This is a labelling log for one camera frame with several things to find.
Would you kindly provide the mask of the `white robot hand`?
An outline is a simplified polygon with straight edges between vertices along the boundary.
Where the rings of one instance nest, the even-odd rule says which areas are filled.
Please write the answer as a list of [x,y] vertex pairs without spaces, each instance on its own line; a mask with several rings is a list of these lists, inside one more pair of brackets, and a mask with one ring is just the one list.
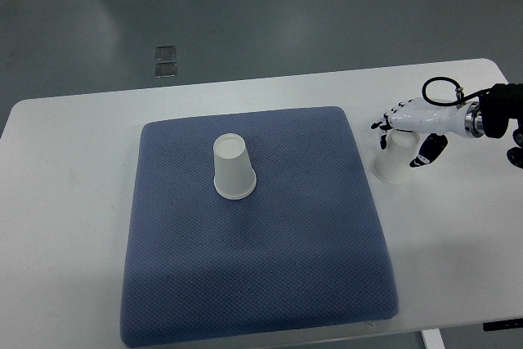
[[479,105],[474,102],[438,106],[418,97],[399,102],[370,127],[378,129],[382,150],[387,147],[387,135],[391,129],[429,134],[409,163],[411,168],[418,168],[433,163],[442,154],[448,145],[445,134],[453,132],[459,136],[480,136],[481,131],[476,127],[478,114]]

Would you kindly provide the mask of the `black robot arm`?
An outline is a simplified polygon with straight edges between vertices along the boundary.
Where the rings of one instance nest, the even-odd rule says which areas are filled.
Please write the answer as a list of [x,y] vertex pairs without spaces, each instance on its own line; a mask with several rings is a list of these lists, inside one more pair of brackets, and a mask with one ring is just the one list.
[[[454,86],[454,101],[435,101],[428,94],[431,83],[445,82]],[[379,132],[382,150],[388,146],[389,132],[425,134],[427,137],[418,154],[409,163],[411,168],[433,163],[448,145],[446,135],[450,132],[466,137],[491,139],[502,138],[512,120],[517,128],[512,133],[516,143],[507,151],[508,161],[515,167],[522,167],[522,85],[497,83],[490,88],[464,93],[454,79],[437,76],[428,79],[421,89],[421,96],[399,103],[371,125]]]

